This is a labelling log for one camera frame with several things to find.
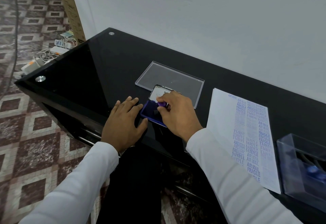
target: white wall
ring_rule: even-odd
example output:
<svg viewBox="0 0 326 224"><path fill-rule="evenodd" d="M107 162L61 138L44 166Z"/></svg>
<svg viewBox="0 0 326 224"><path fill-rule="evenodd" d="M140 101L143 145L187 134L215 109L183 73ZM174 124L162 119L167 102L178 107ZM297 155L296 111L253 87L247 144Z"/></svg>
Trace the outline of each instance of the white wall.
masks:
<svg viewBox="0 0 326 224"><path fill-rule="evenodd" d="M112 27L326 103L326 0L76 0Z"/></svg>

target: transparent acrylic box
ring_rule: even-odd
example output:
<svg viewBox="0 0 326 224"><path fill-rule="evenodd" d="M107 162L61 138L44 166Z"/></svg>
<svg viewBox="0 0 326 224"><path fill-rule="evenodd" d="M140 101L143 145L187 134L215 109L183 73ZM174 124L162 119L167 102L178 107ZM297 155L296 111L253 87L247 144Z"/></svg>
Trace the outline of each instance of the transparent acrylic box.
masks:
<svg viewBox="0 0 326 224"><path fill-rule="evenodd" d="M155 85L173 89L190 98L195 109L204 80L153 61L135 84L150 91Z"/></svg>
<svg viewBox="0 0 326 224"><path fill-rule="evenodd" d="M289 134L277 148L284 193L326 213L326 147Z"/></svg>

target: patterned floor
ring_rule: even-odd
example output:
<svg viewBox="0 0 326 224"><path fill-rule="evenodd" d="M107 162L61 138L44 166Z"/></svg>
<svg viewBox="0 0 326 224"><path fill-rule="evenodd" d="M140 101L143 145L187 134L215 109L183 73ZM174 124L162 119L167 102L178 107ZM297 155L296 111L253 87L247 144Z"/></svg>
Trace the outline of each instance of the patterned floor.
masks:
<svg viewBox="0 0 326 224"><path fill-rule="evenodd" d="M69 29L61 0L18 0L18 61L14 76L33 55L54 46ZM14 54L14 0L0 0L0 94L8 83ZM88 147L70 139L11 82L0 101L0 223L15 224L30 213L83 159ZM88 223L96 223L109 179L96 198ZM207 222L187 197L162 192L162 223Z"/></svg>

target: white long-sleeve shirt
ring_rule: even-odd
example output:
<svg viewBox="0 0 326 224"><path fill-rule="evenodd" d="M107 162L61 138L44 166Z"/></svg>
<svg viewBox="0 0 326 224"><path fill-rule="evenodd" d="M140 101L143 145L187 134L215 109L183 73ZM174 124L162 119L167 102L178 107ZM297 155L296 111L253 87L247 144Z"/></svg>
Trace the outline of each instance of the white long-sleeve shirt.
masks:
<svg viewBox="0 0 326 224"><path fill-rule="evenodd" d="M195 133L186 149L204 171L229 224L301 223L231 158L208 129ZM118 162L115 148L97 142L20 224L85 224L102 184Z"/></svg>

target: paper sheet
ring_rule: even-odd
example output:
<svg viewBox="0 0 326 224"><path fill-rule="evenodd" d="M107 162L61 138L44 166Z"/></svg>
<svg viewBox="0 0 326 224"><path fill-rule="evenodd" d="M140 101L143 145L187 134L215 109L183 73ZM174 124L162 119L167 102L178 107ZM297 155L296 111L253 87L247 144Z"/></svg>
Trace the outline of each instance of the paper sheet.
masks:
<svg viewBox="0 0 326 224"><path fill-rule="evenodd" d="M207 128L263 187L281 193L267 107L215 88Z"/></svg>

